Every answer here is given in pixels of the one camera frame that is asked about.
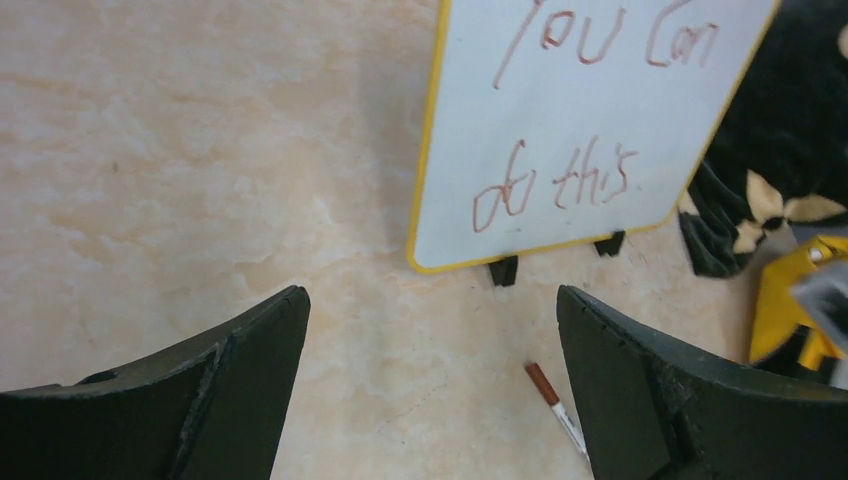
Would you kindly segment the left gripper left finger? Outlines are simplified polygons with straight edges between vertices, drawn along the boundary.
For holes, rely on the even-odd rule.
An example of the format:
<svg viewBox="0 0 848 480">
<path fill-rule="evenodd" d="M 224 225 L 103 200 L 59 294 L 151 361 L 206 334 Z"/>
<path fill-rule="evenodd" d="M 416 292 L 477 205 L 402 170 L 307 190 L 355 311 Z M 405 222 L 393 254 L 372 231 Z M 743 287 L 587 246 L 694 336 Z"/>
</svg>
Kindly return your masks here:
<svg viewBox="0 0 848 480">
<path fill-rule="evenodd" d="M 305 344 L 289 286 L 171 347 L 1 396 L 5 479 L 267 479 Z"/>
</svg>

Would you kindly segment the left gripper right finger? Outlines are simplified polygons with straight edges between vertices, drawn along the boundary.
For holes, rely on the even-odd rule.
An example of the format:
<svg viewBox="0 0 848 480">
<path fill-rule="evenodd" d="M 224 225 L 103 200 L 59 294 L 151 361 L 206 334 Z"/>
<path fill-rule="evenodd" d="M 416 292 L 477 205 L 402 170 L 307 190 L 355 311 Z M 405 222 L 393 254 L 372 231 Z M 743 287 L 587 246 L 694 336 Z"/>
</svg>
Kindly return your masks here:
<svg viewBox="0 0 848 480">
<path fill-rule="evenodd" d="M 754 369 L 561 286 L 560 342 L 597 479 L 843 479 L 845 391 Z"/>
</svg>

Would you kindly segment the white marker pen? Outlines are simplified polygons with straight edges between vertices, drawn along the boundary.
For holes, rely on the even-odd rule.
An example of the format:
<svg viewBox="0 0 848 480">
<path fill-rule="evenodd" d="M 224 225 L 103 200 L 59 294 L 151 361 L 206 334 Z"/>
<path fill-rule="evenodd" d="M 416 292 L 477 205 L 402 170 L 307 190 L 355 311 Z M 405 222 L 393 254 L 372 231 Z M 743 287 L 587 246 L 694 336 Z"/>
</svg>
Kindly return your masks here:
<svg viewBox="0 0 848 480">
<path fill-rule="evenodd" d="M 557 420 L 563 426 L 565 431 L 568 433 L 578 452 L 586 460 L 589 460 L 589 455 L 585 444 L 585 438 L 578 425 L 568 415 L 568 412 L 565 410 L 564 405 L 561 402 L 557 402 L 556 404 L 551 406 L 551 410 L 556 416 Z"/>
</svg>

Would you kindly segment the yellow framed whiteboard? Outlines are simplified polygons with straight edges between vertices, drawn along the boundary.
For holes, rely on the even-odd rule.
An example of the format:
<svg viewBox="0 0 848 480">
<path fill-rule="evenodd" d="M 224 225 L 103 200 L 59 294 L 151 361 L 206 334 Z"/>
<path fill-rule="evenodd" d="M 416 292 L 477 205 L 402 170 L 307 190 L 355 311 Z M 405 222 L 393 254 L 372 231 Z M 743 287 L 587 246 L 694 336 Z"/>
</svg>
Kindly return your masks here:
<svg viewBox="0 0 848 480">
<path fill-rule="evenodd" d="M 443 1 L 407 259 L 483 265 L 674 211 L 775 1 Z"/>
</svg>

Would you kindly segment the brown marker cap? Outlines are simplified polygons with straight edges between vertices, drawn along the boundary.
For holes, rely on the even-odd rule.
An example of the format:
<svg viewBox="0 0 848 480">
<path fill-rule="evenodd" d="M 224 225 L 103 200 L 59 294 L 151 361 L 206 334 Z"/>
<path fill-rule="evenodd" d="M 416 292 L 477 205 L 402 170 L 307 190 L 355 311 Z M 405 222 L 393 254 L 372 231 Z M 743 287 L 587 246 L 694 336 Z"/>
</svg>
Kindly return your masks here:
<svg viewBox="0 0 848 480">
<path fill-rule="evenodd" d="M 526 363 L 524 369 L 548 406 L 553 407 L 561 402 L 538 363 Z"/>
</svg>

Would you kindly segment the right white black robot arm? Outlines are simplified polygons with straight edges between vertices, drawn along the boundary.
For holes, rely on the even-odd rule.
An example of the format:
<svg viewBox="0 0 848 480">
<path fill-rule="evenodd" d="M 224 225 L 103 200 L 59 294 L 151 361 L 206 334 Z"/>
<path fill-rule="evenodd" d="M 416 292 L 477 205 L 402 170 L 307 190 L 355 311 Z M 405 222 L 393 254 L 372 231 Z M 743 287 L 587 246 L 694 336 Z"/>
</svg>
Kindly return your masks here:
<svg viewBox="0 0 848 480">
<path fill-rule="evenodd" d="M 834 343 L 847 349 L 847 263 L 835 261 L 791 287 L 802 310 Z"/>
</svg>

